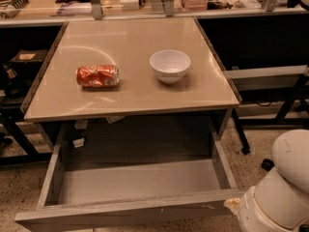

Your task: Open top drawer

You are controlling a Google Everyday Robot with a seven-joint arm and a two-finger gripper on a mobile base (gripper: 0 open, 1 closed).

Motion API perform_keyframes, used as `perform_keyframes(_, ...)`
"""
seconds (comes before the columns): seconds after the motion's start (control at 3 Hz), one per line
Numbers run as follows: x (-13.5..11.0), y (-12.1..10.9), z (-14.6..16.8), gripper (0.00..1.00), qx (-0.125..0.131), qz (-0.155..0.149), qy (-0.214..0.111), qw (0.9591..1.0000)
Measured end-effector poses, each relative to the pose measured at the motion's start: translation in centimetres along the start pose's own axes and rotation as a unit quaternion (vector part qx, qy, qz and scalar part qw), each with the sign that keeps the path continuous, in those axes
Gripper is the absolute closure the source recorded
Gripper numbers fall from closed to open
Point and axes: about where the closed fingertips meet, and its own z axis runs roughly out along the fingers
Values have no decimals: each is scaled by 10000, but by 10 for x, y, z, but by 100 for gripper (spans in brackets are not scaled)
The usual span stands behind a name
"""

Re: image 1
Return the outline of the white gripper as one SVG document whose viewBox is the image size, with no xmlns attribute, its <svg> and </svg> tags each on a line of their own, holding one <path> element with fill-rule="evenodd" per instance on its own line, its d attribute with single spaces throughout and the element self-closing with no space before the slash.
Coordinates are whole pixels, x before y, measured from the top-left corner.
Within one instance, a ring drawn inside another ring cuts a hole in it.
<svg viewBox="0 0 309 232">
<path fill-rule="evenodd" d="M 238 216 L 241 232 L 296 232 L 278 225 L 262 211 L 255 198 L 255 187 L 251 187 L 241 199 L 225 200 L 224 207 Z"/>
</svg>

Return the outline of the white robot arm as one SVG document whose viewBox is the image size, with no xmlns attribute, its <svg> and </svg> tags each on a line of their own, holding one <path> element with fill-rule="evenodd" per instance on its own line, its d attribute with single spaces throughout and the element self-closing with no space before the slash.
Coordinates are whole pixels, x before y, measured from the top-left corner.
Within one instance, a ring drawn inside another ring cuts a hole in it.
<svg viewBox="0 0 309 232">
<path fill-rule="evenodd" d="M 309 221 L 309 130 L 289 130 L 273 143 L 274 166 L 240 198 L 224 202 L 241 232 L 300 232 Z"/>
</svg>

